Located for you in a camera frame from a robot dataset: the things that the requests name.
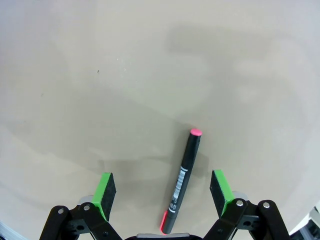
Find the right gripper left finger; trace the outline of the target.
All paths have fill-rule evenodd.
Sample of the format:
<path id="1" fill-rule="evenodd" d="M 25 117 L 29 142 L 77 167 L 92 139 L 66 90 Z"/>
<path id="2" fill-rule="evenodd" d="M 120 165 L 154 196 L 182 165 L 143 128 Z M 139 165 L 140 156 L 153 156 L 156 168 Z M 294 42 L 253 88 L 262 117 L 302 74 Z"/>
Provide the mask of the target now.
<path id="1" fill-rule="evenodd" d="M 121 237 L 109 223 L 116 195 L 114 176 L 103 173 L 89 201 L 73 209 L 54 206 L 45 222 L 41 240 L 77 240 L 82 234 L 90 234 L 94 240 L 120 240 Z"/>

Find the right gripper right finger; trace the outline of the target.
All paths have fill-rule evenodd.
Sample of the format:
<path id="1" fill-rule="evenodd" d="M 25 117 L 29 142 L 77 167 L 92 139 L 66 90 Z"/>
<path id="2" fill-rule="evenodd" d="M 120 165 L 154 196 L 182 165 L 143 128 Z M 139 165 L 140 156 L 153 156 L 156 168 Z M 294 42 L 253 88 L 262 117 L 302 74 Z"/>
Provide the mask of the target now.
<path id="1" fill-rule="evenodd" d="M 210 192 L 218 214 L 204 240 L 231 240 L 238 230 L 246 230 L 254 240 L 288 240 L 289 232 L 276 203 L 262 200 L 253 204 L 236 198 L 222 170 L 213 170 Z"/>

